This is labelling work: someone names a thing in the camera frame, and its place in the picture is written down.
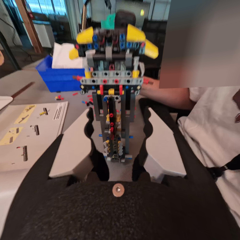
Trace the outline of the wooden post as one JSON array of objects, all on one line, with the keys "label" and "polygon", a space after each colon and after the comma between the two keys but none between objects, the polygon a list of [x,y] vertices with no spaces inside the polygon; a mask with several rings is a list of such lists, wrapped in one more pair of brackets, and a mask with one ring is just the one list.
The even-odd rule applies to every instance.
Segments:
[{"label": "wooden post", "polygon": [[38,54],[43,53],[43,47],[40,43],[38,34],[35,30],[34,23],[28,15],[28,12],[32,11],[29,4],[27,3],[26,0],[15,0],[15,2],[35,52]]}]

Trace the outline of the lego car chassis model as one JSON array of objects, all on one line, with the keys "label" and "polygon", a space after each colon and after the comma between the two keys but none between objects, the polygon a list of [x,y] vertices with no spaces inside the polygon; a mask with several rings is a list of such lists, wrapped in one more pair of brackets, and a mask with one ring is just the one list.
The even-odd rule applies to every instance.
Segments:
[{"label": "lego car chassis model", "polygon": [[94,114],[100,122],[107,161],[125,162],[129,155],[130,123],[135,119],[135,99],[144,76],[140,76],[140,56],[158,57],[158,47],[146,39],[139,28],[128,25],[126,31],[89,27],[76,37],[71,60],[82,57],[85,77],[80,93],[92,90]]}]

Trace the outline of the person's white shirt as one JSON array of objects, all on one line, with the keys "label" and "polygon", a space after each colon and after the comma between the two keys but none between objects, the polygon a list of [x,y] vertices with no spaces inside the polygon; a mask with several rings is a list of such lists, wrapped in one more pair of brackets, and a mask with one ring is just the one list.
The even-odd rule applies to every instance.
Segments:
[{"label": "person's white shirt", "polygon": [[240,153],[239,86],[189,88],[195,106],[178,126],[205,167],[222,167]]}]

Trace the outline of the black and wooden stick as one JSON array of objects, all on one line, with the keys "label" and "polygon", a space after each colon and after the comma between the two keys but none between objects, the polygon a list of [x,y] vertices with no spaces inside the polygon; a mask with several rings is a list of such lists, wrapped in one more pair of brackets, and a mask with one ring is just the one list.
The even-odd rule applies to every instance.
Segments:
[{"label": "black and wooden stick", "polygon": [[89,0],[86,0],[83,7],[82,7],[82,28],[81,31],[84,31],[86,29],[86,22],[87,22],[87,5]]}]

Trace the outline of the person's right forearm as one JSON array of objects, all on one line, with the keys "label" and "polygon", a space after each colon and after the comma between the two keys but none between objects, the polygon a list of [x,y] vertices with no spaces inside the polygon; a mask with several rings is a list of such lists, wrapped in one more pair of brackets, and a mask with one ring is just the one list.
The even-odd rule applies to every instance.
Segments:
[{"label": "person's right forearm", "polygon": [[195,102],[190,99],[189,88],[159,88],[158,80],[150,80],[153,84],[143,84],[140,94],[168,107],[180,110],[192,110]]}]

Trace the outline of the scatter of small lego pins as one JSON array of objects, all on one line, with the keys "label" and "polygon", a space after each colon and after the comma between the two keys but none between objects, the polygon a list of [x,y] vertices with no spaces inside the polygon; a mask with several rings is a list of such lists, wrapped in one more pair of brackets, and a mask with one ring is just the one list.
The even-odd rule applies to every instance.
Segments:
[{"label": "scatter of small lego pins", "polygon": [[58,102],[68,102],[71,106],[93,106],[92,94],[82,95],[80,91],[56,92],[53,94],[54,100]]}]

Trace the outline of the instruction card on stand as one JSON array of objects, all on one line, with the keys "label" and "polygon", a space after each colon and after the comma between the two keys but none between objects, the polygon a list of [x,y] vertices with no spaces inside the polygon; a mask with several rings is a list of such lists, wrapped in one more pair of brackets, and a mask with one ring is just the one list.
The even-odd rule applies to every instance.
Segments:
[{"label": "instruction card on stand", "polygon": [[[3,65],[3,63],[4,63],[4,56],[0,51],[0,66]],[[10,104],[12,101],[13,101],[13,98],[11,96],[0,96],[0,110],[2,110],[4,107]]]}]

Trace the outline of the white paper sheets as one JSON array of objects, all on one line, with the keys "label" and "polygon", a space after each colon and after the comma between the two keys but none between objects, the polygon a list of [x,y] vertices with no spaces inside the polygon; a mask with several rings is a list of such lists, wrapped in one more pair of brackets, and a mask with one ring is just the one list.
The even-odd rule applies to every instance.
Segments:
[{"label": "white paper sheets", "polygon": [[74,49],[74,44],[54,43],[52,56],[52,69],[82,69],[82,58],[71,60],[69,58],[70,50]]}]

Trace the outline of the lego instruction booklet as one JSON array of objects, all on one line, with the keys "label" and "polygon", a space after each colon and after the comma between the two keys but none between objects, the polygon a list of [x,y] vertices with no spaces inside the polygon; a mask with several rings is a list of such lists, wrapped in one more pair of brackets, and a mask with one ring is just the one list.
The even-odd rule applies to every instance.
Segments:
[{"label": "lego instruction booklet", "polygon": [[61,134],[67,101],[9,105],[0,115],[0,232],[29,169]]}]

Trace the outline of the blue plastic bin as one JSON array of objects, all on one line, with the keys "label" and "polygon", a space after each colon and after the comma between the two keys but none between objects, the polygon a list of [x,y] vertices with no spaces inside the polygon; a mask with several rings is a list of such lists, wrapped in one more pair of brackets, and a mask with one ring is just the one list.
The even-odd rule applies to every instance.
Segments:
[{"label": "blue plastic bin", "polygon": [[50,92],[79,91],[80,82],[73,79],[73,76],[85,77],[85,70],[82,69],[55,69],[52,68],[52,56],[46,56],[35,69],[40,74]]}]

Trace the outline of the teal tote bag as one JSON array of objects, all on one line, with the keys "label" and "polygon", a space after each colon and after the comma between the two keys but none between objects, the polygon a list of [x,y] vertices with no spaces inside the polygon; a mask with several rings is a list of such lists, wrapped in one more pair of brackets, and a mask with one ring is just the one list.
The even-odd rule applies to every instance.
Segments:
[{"label": "teal tote bag", "polygon": [[115,28],[115,16],[115,13],[109,14],[106,20],[101,20],[101,29],[113,30]]}]

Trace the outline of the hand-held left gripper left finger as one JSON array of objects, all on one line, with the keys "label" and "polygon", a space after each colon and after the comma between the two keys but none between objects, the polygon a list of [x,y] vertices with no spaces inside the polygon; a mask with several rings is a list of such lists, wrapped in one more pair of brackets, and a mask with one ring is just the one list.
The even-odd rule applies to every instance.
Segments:
[{"label": "hand-held left gripper left finger", "polygon": [[94,170],[101,181],[109,180],[109,168],[103,153],[96,149],[92,134],[93,108],[86,109],[63,133],[50,170],[52,178],[72,175],[84,181]]}]

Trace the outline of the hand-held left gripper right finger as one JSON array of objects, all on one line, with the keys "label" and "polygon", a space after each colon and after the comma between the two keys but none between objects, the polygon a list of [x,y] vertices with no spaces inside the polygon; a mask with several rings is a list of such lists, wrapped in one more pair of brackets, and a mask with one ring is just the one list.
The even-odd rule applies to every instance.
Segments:
[{"label": "hand-held left gripper right finger", "polygon": [[146,107],[144,121],[145,138],[133,162],[132,180],[145,172],[156,183],[166,176],[184,178],[187,173],[173,131],[151,107]]}]

